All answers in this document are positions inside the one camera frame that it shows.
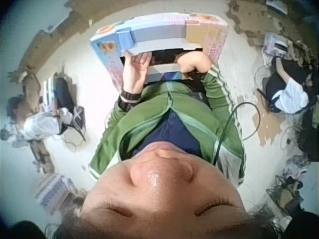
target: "eyelash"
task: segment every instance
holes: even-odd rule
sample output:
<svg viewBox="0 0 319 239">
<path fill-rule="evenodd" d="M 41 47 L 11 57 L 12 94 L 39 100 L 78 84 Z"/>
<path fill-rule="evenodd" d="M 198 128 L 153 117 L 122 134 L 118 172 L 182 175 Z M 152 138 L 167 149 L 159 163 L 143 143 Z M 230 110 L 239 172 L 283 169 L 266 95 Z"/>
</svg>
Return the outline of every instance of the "eyelash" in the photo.
<svg viewBox="0 0 319 239">
<path fill-rule="evenodd" d="M 214 207 L 222 206 L 222 205 L 233 207 L 233 204 L 231 204 L 228 199 L 219 198 L 213 202 L 206 203 L 204 206 L 200 207 L 200 209 L 197 210 L 194 214 L 195 216 L 200 217 L 204 213 L 208 212 L 210 209 Z"/>
<path fill-rule="evenodd" d="M 111 211 L 113 211 L 117 214 L 120 214 L 124 217 L 127 217 L 127 218 L 131 218 L 133 216 L 133 213 L 131 213 L 130 211 L 115 207 L 114 205 L 109 204 L 109 203 L 102 203 L 98 206 L 98 208 L 106 208 L 108 210 L 111 210 Z"/>
</svg>

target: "white floor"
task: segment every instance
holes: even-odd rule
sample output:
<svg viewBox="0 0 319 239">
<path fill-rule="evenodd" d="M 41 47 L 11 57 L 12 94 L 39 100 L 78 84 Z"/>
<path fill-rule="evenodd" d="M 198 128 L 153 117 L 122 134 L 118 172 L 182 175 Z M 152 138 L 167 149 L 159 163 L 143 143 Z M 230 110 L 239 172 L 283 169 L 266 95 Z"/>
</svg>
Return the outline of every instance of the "white floor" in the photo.
<svg viewBox="0 0 319 239">
<path fill-rule="evenodd" d="M 225 14 L 227 10 L 227 2 L 224 0 L 166 0 L 140 4 L 107 16 L 92 25 L 85 33 L 76 35 L 63 44 L 37 76 L 40 80 L 45 80 L 53 72 L 61 71 L 62 66 L 65 66 L 65 73 L 77 86 L 77 104 L 85 108 L 87 142 L 78 146 L 74 153 L 71 151 L 74 150 L 73 146 L 70 146 L 70 150 L 61 140 L 47 139 L 45 144 L 52 155 L 56 171 L 70 177 L 78 188 L 89 190 L 94 185 L 87 165 L 102 137 L 105 118 L 118 97 L 110 75 L 89 44 L 89 39 L 95 31 L 104 25 L 157 12 L 187 11 L 222 17 L 229 23 L 229 32 L 219 60 L 221 72 L 228 82 L 235 101 L 243 98 L 245 101 L 257 103 L 253 77 L 257 68 L 262 65 L 262 58 L 259 51 L 248 45 L 245 35 L 238 35 L 234 31 L 234 22 Z M 255 130 L 252 120 L 255 114 L 256 110 L 251 106 L 239 109 L 243 138 Z M 267 121 L 263 120 L 261 128 L 266 125 L 272 127 L 275 122 L 277 127 L 281 128 L 281 133 L 272 139 L 267 139 L 265 143 L 262 142 L 264 140 L 262 136 L 258 134 L 244 142 L 247 154 L 246 178 L 238 190 L 247 210 L 263 201 L 265 190 L 274 176 L 281 172 L 285 161 L 298 152 L 293 144 L 281 150 L 281 140 L 285 142 L 287 138 L 283 135 L 289 126 L 287 120 L 284 119 L 283 123 L 280 123 L 281 121 L 274 116 L 268 117 L 272 118 L 272 123 L 267 125 Z M 81 142 L 77 133 L 72 131 L 66 133 L 66 138 L 75 144 Z"/>
</svg>

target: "nose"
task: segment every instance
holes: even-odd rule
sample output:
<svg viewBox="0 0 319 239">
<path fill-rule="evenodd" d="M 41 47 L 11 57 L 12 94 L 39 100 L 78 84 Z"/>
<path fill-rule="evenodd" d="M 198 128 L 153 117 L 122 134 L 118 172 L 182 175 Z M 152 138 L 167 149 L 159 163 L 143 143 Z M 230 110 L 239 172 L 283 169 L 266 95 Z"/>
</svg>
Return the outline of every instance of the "nose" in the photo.
<svg viewBox="0 0 319 239">
<path fill-rule="evenodd" d="M 166 194 L 190 183 L 193 179 L 193 169 L 185 160 L 171 157 L 165 150 L 159 149 L 149 160 L 137 162 L 131 167 L 133 184 L 143 190 Z"/>
</svg>

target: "green track jacket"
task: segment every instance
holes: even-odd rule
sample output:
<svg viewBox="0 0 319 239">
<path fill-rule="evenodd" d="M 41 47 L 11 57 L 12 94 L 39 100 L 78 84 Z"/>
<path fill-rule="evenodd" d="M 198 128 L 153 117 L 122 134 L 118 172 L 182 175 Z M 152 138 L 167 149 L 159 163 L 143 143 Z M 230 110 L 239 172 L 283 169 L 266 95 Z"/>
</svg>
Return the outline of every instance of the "green track jacket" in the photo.
<svg viewBox="0 0 319 239">
<path fill-rule="evenodd" d="M 202 82 L 210 107 L 192 98 L 191 90 L 186 85 L 174 81 L 145 87 L 140 103 L 128 113 L 115 103 L 108 128 L 89 164 L 93 178 L 98 180 L 109 167 L 121 162 L 122 158 L 125 159 L 170 108 L 198 140 L 203 159 L 212 163 L 234 105 L 216 66 L 211 66 Z M 215 166 L 233 185 L 238 186 L 244 179 L 245 160 L 241 129 L 235 114 L 228 126 Z"/>
</svg>

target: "navy blue shirt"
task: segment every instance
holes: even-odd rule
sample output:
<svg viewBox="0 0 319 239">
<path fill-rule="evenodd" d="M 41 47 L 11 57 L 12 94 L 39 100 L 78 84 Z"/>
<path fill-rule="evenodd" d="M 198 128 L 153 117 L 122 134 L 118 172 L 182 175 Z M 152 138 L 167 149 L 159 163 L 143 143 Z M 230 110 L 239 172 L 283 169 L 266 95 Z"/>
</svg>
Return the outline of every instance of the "navy blue shirt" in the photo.
<svg viewBox="0 0 319 239">
<path fill-rule="evenodd" d="M 198 140 L 191 135 L 173 110 L 164 114 L 155 129 L 133 150 L 132 157 L 150 143 L 159 141 L 172 143 L 186 153 L 202 157 Z"/>
</svg>

